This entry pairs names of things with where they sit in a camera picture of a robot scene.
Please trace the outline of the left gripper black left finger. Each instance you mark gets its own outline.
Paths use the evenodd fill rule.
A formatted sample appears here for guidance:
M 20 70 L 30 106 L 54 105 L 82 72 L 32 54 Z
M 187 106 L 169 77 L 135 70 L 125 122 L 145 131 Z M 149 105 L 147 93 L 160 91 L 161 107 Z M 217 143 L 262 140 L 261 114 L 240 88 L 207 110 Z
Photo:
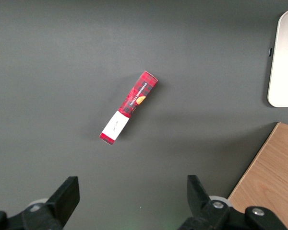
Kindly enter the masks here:
M 79 201 L 78 177 L 70 176 L 50 198 L 31 202 L 17 215 L 0 211 L 0 230 L 62 230 Z

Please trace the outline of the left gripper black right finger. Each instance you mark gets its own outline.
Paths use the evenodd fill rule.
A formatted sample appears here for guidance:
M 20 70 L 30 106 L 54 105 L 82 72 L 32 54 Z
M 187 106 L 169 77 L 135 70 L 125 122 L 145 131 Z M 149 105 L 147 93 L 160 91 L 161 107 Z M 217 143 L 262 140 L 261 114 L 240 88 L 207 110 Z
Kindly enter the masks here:
M 223 197 L 210 197 L 196 175 L 187 177 L 187 200 L 192 216 L 181 230 L 286 230 L 287 227 L 271 210 L 251 206 L 237 211 Z

